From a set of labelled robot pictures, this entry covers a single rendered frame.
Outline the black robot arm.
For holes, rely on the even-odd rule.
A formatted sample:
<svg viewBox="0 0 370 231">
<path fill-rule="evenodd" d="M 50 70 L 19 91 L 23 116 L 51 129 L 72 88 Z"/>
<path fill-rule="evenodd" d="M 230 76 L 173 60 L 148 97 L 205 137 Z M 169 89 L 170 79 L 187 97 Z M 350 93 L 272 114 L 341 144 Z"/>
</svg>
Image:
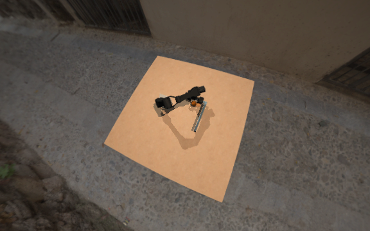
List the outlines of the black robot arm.
<svg viewBox="0 0 370 231">
<path fill-rule="evenodd" d="M 167 108 L 167 109 L 173 108 L 177 103 L 181 103 L 182 101 L 188 98 L 198 97 L 201 95 L 200 93 L 203 93 L 205 91 L 206 91 L 206 88 L 204 86 L 202 87 L 195 86 L 192 89 L 188 90 L 187 93 L 180 95 L 180 96 L 168 96 L 165 98 L 162 98 L 162 97 L 157 98 L 155 100 L 155 104 L 157 105 L 157 108 L 160 108 L 162 106 L 164 106 L 164 108 Z M 169 97 L 175 98 L 176 104 L 174 106 L 172 106 L 172 103 Z"/>
</svg>

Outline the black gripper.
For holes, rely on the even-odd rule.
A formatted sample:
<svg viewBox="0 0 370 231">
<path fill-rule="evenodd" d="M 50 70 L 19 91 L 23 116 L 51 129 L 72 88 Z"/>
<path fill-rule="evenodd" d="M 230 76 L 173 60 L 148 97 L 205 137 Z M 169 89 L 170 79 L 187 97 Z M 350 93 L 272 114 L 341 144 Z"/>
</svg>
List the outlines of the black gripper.
<svg viewBox="0 0 370 231">
<path fill-rule="evenodd" d="M 203 103 L 203 100 L 204 100 L 203 97 L 195 97 L 195 98 L 193 97 L 193 98 L 188 98 L 187 100 L 191 101 L 191 99 L 192 100 L 196 100 L 197 99 L 198 100 L 197 103 L 200 103 L 200 104 L 202 104 Z"/>
</svg>

